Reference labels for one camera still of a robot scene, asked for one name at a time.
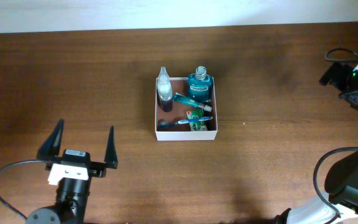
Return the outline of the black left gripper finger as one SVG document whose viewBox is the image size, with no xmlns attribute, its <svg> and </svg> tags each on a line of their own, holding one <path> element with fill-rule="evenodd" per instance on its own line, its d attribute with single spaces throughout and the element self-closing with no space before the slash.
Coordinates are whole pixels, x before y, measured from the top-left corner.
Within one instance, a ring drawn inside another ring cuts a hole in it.
<svg viewBox="0 0 358 224">
<path fill-rule="evenodd" d="M 104 162 L 109 169 L 117 169 L 118 167 L 117 152 L 114 144 L 114 126 L 111 126 L 109 130 Z"/>
<path fill-rule="evenodd" d="M 60 146 L 62 141 L 64 120 L 60 119 L 52 131 L 51 135 L 45 140 L 37 151 L 37 159 L 53 160 L 60 153 Z"/>
</svg>

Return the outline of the blue white toothbrush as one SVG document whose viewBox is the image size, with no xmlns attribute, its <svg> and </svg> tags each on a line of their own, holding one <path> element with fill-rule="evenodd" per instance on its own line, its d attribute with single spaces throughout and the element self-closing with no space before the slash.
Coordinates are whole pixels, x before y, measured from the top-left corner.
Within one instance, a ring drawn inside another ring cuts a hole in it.
<svg viewBox="0 0 358 224">
<path fill-rule="evenodd" d="M 182 125 L 182 124 L 188 124 L 190 122 L 209 121 L 209 120 L 212 120 L 212 119 L 213 119 L 212 116 L 204 116 L 204 117 L 201 117 L 201 118 L 183 119 L 183 120 L 179 120 L 179 121 L 174 122 L 174 123 L 168 123 L 167 121 L 162 121 L 157 125 L 157 127 L 160 128 L 160 129 L 168 129 L 170 127 L 174 127 L 174 126 Z"/>
</svg>

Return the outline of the pink white box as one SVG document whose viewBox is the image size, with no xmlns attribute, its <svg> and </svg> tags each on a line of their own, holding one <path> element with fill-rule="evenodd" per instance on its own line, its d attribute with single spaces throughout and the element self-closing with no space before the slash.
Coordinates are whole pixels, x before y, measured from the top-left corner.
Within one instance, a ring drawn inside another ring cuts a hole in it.
<svg viewBox="0 0 358 224">
<path fill-rule="evenodd" d="M 182 124 L 168 129 L 160 129 L 157 127 L 159 122 L 168 121 L 174 123 L 176 121 L 187 119 L 186 112 L 193 111 L 196 108 L 173 102 L 173 109 L 171 112 L 164 112 L 158 104 L 158 94 L 155 94 L 155 115 L 154 115 L 154 130 L 158 141 L 199 141 L 199 140 L 214 140 L 218 133 L 218 114 L 216 109 L 215 87 L 211 90 L 211 102 L 208 106 L 213 108 L 212 112 L 204 112 L 206 116 L 212 116 L 215 120 L 215 131 L 191 131 L 189 124 Z"/>
</svg>

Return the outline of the purple foam soap pump bottle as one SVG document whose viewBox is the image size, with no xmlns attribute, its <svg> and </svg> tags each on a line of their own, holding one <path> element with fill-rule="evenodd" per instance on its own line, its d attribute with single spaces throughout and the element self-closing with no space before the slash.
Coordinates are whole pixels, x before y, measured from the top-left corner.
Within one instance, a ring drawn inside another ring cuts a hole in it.
<svg viewBox="0 0 358 224">
<path fill-rule="evenodd" d="M 158 103 L 164 112 L 171 112 L 173 108 L 173 90 L 170 77 L 165 67 L 160 68 L 157 77 Z"/>
</svg>

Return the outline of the green white toothpaste tube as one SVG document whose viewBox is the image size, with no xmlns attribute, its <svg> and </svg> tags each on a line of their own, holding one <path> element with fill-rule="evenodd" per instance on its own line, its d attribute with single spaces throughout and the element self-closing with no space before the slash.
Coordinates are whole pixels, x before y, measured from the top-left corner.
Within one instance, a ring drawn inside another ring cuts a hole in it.
<svg viewBox="0 0 358 224">
<path fill-rule="evenodd" d="M 173 101 L 176 101 L 177 103 L 182 103 L 184 105 L 192 106 L 194 108 L 199 108 L 199 109 L 202 109 L 207 112 L 212 112 L 212 110 L 213 110 L 212 107 L 210 107 L 204 103 L 200 103 L 195 100 L 192 100 L 191 98 L 189 98 L 187 96 L 183 96 L 179 93 L 174 94 Z"/>
</svg>

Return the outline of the teal mouthwash bottle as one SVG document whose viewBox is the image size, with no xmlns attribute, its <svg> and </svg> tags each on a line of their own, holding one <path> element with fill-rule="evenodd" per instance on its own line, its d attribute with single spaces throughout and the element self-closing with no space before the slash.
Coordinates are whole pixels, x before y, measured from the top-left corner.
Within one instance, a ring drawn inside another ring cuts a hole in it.
<svg viewBox="0 0 358 224">
<path fill-rule="evenodd" d="M 188 97 L 195 101 L 209 102 L 212 87 L 213 77 L 207 74 L 204 66 L 197 67 L 195 73 L 188 76 Z"/>
</svg>

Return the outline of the blue disposable razor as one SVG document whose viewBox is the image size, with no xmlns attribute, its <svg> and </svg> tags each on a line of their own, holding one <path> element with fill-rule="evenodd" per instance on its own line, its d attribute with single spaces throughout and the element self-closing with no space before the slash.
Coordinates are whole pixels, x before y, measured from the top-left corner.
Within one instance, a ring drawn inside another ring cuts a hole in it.
<svg viewBox="0 0 358 224">
<path fill-rule="evenodd" d="M 214 120 L 214 119 L 205 121 L 204 123 L 205 123 L 205 125 L 206 125 L 208 131 L 215 131 L 215 130 L 216 130 L 216 124 L 215 124 L 215 120 Z"/>
</svg>

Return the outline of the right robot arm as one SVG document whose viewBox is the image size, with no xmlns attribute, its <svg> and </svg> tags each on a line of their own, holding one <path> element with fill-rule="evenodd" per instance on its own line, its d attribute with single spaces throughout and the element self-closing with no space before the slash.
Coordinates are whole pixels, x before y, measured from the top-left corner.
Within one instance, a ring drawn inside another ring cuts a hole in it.
<svg viewBox="0 0 358 224">
<path fill-rule="evenodd" d="M 358 54 L 355 54 L 354 60 L 345 60 L 330 58 L 330 52 L 326 52 L 324 58 L 332 65 L 319 79 L 319 83 L 337 88 L 340 91 L 339 98 L 358 111 Z M 348 152 L 349 155 L 333 164 L 326 175 L 324 190 L 320 190 L 317 183 L 319 168 L 325 159 L 339 152 Z M 300 207 L 288 208 L 277 215 L 273 223 L 341 223 L 357 218 L 358 147 L 342 147 L 324 154 L 315 165 L 313 187 L 315 197 Z"/>
</svg>

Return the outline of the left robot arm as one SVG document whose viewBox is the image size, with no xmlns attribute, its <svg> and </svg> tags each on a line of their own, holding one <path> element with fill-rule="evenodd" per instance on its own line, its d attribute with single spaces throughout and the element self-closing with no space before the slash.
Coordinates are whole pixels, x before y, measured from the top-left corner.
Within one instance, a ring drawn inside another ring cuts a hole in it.
<svg viewBox="0 0 358 224">
<path fill-rule="evenodd" d="M 44 161 L 49 171 L 48 183 L 57 186 L 55 203 L 34 210 L 26 223 L 83 223 L 92 179 L 103 178 L 108 169 L 118 167 L 113 127 L 103 162 L 94 162 L 90 153 L 73 149 L 60 156 L 63 127 L 61 119 L 37 152 L 37 159 Z"/>
</svg>

